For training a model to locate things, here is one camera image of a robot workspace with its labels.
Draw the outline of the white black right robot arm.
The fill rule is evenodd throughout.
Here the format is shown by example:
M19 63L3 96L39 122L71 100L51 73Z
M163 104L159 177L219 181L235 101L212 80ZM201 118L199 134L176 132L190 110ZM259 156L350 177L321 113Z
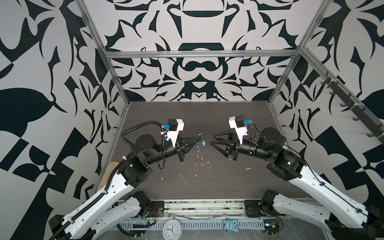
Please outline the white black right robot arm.
M310 205L267 190L258 202L258 217L261 214L292 216L322 228L335 240L374 240L383 230L384 224L379 221L380 212L375 206L367 207L349 198L315 173L304 159L284 149L287 139L278 130L263 129L256 141L244 140L246 134L244 128L217 133L210 146L234 161L240 154L267 161L267 169L275 176L320 203Z

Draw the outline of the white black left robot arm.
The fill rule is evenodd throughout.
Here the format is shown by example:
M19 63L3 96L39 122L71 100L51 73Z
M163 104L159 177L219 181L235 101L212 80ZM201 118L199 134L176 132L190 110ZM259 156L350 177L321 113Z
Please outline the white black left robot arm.
M80 207L49 221L52 240L95 240L123 220L145 217L151 200L143 191L135 191L152 172L150 165L177 155L185 155L202 140L200 135L177 136L176 143L165 142L166 149L152 135L141 135L126 160L111 172L107 183Z

